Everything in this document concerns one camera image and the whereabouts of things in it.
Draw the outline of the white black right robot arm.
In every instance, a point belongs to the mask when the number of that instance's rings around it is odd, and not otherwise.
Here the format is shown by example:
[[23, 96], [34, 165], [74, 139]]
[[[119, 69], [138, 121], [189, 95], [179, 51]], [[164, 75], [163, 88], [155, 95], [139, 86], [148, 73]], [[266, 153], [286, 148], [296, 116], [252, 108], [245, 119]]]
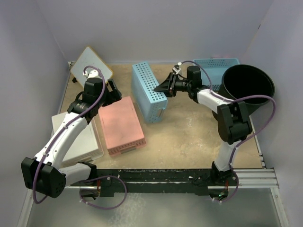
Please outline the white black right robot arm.
[[155, 92], [162, 92], [166, 97], [175, 97], [177, 92], [187, 92], [194, 102], [211, 109], [217, 120], [218, 134], [222, 140], [219, 153], [212, 163], [209, 180], [216, 185], [223, 184], [233, 176], [234, 156], [238, 146], [252, 132], [249, 114], [243, 101], [234, 102], [221, 95], [216, 95], [211, 88], [203, 85], [199, 66], [187, 67], [187, 76], [181, 76], [180, 65], [175, 65], [168, 77], [157, 87]]

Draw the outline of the blue perforated basket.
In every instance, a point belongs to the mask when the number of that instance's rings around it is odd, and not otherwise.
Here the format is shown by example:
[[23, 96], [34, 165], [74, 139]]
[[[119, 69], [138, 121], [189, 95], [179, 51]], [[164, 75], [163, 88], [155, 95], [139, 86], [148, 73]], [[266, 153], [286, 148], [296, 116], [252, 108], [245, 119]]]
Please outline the blue perforated basket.
[[225, 71], [240, 63], [237, 58], [194, 59], [193, 61], [207, 72], [213, 85], [213, 91], [216, 93], [219, 91]]

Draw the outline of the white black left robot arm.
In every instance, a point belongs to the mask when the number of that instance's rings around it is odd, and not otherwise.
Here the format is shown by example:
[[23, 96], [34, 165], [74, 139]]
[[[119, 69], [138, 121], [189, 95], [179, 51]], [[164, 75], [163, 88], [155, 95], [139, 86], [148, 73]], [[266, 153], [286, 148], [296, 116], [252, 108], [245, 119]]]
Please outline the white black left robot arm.
[[33, 158], [26, 157], [21, 162], [25, 186], [33, 193], [57, 198], [65, 186], [77, 182], [95, 184], [98, 177], [94, 164], [81, 161], [63, 168], [62, 161], [78, 135], [98, 114], [99, 108], [121, 98], [122, 94], [112, 79], [106, 83], [99, 77], [87, 79], [84, 90], [70, 104], [63, 122], [49, 142]]

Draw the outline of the white perforated plastic basket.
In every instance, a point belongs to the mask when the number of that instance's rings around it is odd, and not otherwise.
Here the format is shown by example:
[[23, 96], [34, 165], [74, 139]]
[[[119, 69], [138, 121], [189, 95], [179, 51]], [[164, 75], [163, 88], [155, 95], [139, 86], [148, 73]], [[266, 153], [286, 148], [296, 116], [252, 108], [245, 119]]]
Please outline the white perforated plastic basket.
[[94, 120], [88, 122], [76, 113], [63, 113], [52, 117], [56, 127], [52, 138], [54, 144], [49, 151], [47, 162], [59, 169], [81, 161], [92, 161], [103, 156], [104, 151]]

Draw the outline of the pink perforated plastic basket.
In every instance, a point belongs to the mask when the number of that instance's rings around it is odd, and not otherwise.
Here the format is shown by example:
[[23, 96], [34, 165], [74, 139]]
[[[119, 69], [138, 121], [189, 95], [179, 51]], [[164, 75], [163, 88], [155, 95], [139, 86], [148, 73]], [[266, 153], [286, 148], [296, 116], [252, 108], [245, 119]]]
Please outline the pink perforated plastic basket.
[[130, 96], [98, 110], [106, 148], [111, 157], [146, 146], [146, 139]]

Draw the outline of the blue perforated basket nested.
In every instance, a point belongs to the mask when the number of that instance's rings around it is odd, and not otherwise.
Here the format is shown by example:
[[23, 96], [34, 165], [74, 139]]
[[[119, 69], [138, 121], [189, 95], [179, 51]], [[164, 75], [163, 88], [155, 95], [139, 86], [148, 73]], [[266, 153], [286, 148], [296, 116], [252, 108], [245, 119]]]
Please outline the blue perforated basket nested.
[[154, 91], [158, 85], [148, 62], [132, 65], [131, 90], [146, 123], [161, 122], [167, 107], [164, 93]]

